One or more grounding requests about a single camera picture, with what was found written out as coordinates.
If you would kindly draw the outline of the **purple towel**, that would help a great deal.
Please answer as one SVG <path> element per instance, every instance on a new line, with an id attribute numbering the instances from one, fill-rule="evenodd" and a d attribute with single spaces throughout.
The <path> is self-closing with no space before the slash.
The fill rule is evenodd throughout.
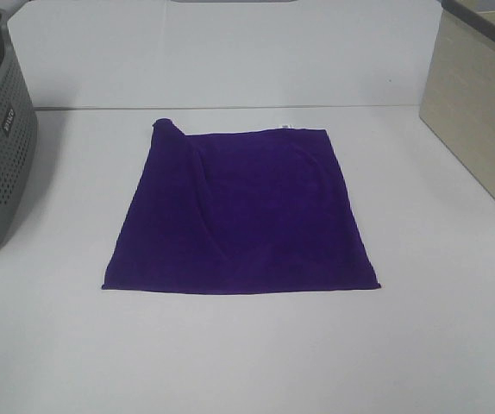
<path id="1" fill-rule="evenodd" d="M 169 119 L 154 123 L 103 289 L 378 288 L 325 130 L 188 135 Z"/>

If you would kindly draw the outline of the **beige bin with grey rim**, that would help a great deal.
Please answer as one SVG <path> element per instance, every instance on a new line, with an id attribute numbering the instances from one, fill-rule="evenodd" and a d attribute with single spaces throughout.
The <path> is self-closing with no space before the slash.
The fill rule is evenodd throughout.
<path id="1" fill-rule="evenodd" d="M 495 199 L 495 42 L 448 10 L 419 116 Z"/>

